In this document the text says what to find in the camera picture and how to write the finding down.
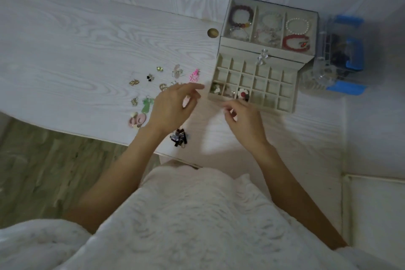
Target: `woman's left hand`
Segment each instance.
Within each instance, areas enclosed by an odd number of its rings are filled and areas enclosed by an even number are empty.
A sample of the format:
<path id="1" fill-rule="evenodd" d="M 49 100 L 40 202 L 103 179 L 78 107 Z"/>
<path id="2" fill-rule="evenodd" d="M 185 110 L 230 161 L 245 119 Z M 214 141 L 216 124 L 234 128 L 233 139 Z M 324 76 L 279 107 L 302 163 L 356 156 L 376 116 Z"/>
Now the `woman's left hand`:
<path id="1" fill-rule="evenodd" d="M 190 117 L 201 95 L 196 90 L 204 88 L 200 83 L 175 84 L 160 92 L 155 98 L 147 126 L 168 135 Z M 183 108 L 183 100 L 189 95 L 190 101 Z"/>

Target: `hand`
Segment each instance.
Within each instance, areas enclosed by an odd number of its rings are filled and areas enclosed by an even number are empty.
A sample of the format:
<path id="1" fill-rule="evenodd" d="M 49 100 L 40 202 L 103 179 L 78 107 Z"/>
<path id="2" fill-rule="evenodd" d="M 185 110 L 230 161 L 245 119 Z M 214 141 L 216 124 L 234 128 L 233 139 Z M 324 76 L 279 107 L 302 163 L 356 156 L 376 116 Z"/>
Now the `hand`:
<path id="1" fill-rule="evenodd" d="M 254 150 L 269 145 L 260 112 L 253 105 L 236 99 L 222 105 L 230 130 L 245 149 L 253 154 Z"/>
<path id="2" fill-rule="evenodd" d="M 175 84 L 160 92 L 155 98 L 151 116 L 147 125 L 168 135 L 178 129 L 189 117 L 201 95 L 196 89 L 204 88 L 200 83 Z M 183 100 L 189 95 L 190 100 L 183 108 Z"/>

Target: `woman's right hand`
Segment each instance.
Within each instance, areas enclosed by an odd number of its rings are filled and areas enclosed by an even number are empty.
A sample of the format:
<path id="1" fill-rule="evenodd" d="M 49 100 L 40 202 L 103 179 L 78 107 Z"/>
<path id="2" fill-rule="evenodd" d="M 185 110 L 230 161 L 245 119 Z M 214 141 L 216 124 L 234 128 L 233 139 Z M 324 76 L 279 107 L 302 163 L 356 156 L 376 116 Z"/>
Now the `woman's right hand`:
<path id="1" fill-rule="evenodd" d="M 245 149 L 253 154 L 255 150 L 269 146 L 260 112 L 253 105 L 237 99 L 222 105 L 230 130 Z"/>

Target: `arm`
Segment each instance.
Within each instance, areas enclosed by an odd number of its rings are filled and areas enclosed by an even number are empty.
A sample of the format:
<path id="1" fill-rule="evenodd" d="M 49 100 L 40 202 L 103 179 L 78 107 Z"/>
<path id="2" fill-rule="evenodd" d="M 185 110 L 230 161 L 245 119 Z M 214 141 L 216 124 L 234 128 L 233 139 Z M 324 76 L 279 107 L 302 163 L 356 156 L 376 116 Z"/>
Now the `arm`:
<path id="1" fill-rule="evenodd" d="M 125 152 L 63 218 L 95 233 L 100 224 L 138 189 L 153 152 L 168 134 L 189 118 L 200 98 L 196 89 L 202 88 L 203 84 L 175 84 L 161 92 L 155 99 L 148 124 L 139 129 Z M 186 95 L 190 95 L 190 101 L 183 108 Z"/>
<path id="2" fill-rule="evenodd" d="M 346 247 L 342 236 L 267 141 L 260 112 L 245 101 L 227 101 L 224 107 L 226 122 L 260 166 L 274 204 L 297 219 L 332 250 Z"/>

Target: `black hair clip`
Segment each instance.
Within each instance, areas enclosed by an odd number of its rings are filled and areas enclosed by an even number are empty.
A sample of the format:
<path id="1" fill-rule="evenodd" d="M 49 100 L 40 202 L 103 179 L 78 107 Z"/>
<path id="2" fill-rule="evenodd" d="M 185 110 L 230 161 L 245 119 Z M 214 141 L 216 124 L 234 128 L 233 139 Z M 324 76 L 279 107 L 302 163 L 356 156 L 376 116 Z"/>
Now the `black hair clip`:
<path id="1" fill-rule="evenodd" d="M 187 137 L 184 129 L 177 129 L 171 136 L 170 139 L 175 143 L 175 147 L 180 145 L 182 148 L 187 144 Z"/>

